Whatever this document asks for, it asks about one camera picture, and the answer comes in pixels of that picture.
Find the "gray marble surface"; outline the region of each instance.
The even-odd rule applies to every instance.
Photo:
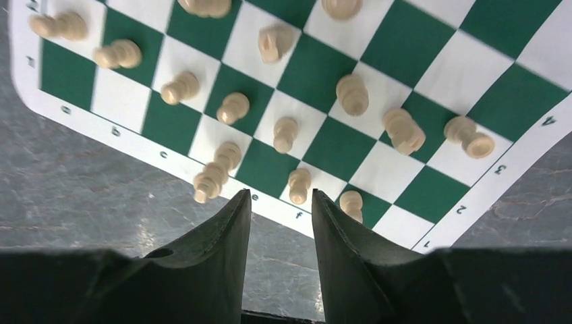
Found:
[[[27,109],[11,84],[0,0],[0,248],[112,248],[142,255],[224,204]],[[542,157],[456,246],[572,246],[572,136]],[[323,319],[313,240],[252,215],[243,306]]]

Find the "chessboard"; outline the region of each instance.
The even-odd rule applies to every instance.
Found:
[[[309,237],[318,188],[338,203],[357,192],[363,225],[406,248],[450,246],[572,130],[572,1],[351,1],[361,8],[338,19],[327,0],[232,0],[217,16],[176,0],[12,0],[13,83],[38,114],[189,183],[232,143],[220,196],[249,188],[253,212]],[[81,41],[30,28],[65,12],[85,22]],[[260,35],[272,26],[289,38],[270,63]],[[136,66],[96,63],[117,40],[137,45]],[[184,72],[198,87],[167,103]],[[337,92],[350,75],[367,108],[356,115]],[[248,112],[221,122],[235,92]],[[400,108],[410,119],[389,132],[384,116]],[[473,128],[455,142],[445,126],[458,116]],[[284,117],[296,131],[280,153]],[[408,131],[422,140],[404,153],[395,141]],[[476,134],[490,149],[479,158]],[[307,196],[294,203],[301,169]]]

